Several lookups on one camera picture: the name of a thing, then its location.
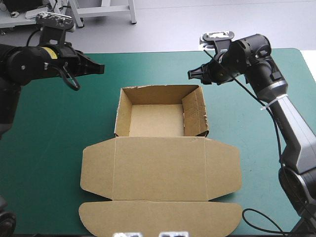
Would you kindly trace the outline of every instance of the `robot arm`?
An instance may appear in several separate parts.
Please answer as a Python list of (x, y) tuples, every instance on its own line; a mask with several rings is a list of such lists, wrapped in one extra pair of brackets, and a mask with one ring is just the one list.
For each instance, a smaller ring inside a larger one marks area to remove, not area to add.
[(316, 136), (286, 94), (287, 82), (271, 57), (268, 39), (253, 35), (232, 42), (233, 36), (232, 32), (202, 35), (200, 43), (214, 47), (216, 54), (209, 63), (189, 71), (189, 79), (220, 85), (244, 74), (257, 98), (268, 103), (286, 142), (279, 181), (302, 217), (293, 232), (315, 232)]
[(60, 76), (71, 89), (79, 90), (77, 76), (104, 73), (104, 65), (65, 42), (66, 32), (75, 28), (71, 17), (42, 12), (36, 21), (41, 26), (38, 46), (0, 44), (0, 139), (12, 127), (21, 89), (30, 81)]

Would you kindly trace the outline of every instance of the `cardboard lid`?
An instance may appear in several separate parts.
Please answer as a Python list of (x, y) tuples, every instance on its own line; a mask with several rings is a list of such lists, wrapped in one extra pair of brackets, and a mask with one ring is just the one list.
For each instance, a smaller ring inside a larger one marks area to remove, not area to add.
[(160, 232), (187, 231), (192, 237), (224, 237), (237, 227), (242, 209), (220, 202), (105, 201), (83, 203), (79, 215), (95, 236), (141, 232), (158, 237)]
[(121, 89), (116, 136), (206, 136), (208, 122), (198, 85), (147, 85)]
[(204, 137), (117, 137), (83, 151), (80, 184), (113, 200), (207, 201), (241, 187), (239, 151)]

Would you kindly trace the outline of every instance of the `white cable clip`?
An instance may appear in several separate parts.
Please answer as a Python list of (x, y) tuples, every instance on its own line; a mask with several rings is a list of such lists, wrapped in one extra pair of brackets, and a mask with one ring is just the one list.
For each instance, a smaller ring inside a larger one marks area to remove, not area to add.
[(271, 104), (273, 104), (275, 101), (278, 101), (279, 99), (282, 99), (283, 97), (287, 96), (287, 94), (283, 94), (278, 96), (277, 98), (275, 98), (273, 101), (271, 101), (270, 103), (268, 103), (266, 106), (263, 106), (260, 110), (266, 110), (267, 108), (270, 107)]

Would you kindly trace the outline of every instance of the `gray robot arm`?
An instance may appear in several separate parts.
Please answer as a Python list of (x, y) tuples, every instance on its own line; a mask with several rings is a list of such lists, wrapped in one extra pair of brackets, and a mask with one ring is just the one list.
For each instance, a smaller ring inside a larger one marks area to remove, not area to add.
[(215, 48), (216, 54), (210, 62), (188, 71), (189, 79), (220, 85), (245, 76), (256, 99), (268, 104), (286, 142), (279, 181), (301, 216), (292, 232), (316, 233), (316, 137), (286, 94), (287, 82), (271, 57), (268, 39), (258, 34), (235, 41), (233, 37), (232, 32), (202, 35), (200, 43)]

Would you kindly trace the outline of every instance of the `gray floor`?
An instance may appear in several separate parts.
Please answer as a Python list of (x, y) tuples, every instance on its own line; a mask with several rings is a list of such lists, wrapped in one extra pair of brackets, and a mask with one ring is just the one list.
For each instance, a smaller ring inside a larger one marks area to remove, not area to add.
[[(274, 48), (316, 50), (315, 0), (135, 0), (135, 5), (137, 24), (130, 24), (129, 15), (86, 18), (85, 27), (69, 33), (67, 40), (87, 53), (186, 51), (198, 49), (203, 32), (231, 30), (236, 39), (264, 34)], [(33, 30), (16, 27), (0, 43), (24, 45)]]

